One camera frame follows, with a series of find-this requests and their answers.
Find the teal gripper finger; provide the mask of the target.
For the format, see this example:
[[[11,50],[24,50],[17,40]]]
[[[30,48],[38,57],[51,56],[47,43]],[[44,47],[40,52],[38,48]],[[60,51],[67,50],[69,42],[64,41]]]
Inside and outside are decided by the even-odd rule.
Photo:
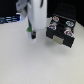
[[[28,19],[28,28],[27,28],[28,32],[32,32],[32,24],[30,22],[30,20]]]

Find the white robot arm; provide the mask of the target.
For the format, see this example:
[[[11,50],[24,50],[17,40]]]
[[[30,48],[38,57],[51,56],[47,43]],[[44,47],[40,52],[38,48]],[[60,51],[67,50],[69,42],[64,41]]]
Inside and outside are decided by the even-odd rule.
[[[24,8],[27,8],[27,15],[34,30],[46,27],[47,0],[18,0],[16,10],[22,12]]]

